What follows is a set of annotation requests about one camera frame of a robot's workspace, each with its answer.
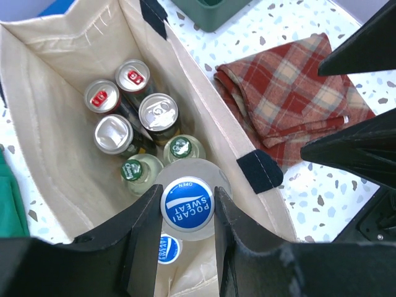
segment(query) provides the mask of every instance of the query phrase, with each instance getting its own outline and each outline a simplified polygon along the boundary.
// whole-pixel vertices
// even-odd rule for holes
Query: beige tote bag
[[[142,59],[178,102],[184,131],[227,175],[236,205],[294,241],[278,189],[255,194],[236,162],[254,146],[164,13],[155,0],[76,0],[65,15],[1,24],[0,81],[40,193],[70,238],[130,206],[120,160],[93,143],[98,117],[82,94],[95,79],[113,80],[125,60]],[[214,237],[184,242],[176,267],[158,267],[155,296],[218,296],[215,261]]]

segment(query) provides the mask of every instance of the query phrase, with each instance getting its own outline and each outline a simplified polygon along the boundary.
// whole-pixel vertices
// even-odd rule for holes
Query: terrazzo table
[[[335,49],[360,24],[328,0],[253,0],[216,32],[205,33],[171,0],[158,0],[168,21],[207,77],[215,66],[325,32]],[[396,107],[395,72],[350,75],[360,94],[376,113]],[[20,151],[8,110],[0,106],[0,142],[14,171],[33,236],[52,243],[70,242],[43,201]],[[301,162],[285,173],[280,186],[302,241],[332,241],[378,186],[347,172]]]

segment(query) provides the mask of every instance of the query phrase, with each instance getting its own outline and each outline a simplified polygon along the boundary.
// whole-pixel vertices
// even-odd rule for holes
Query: green fabric
[[[29,235],[18,182],[0,151],[0,237]]]

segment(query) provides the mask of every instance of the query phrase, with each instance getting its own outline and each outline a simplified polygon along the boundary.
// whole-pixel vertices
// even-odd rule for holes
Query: green plastic bin
[[[172,0],[203,31],[213,32],[252,0]]]

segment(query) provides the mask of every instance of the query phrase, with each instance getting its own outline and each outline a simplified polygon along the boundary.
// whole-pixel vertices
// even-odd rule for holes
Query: plaid cloth
[[[299,162],[310,140],[374,117],[347,75],[317,75],[331,51],[326,34],[313,34],[216,67],[225,103],[255,147],[282,167]]]

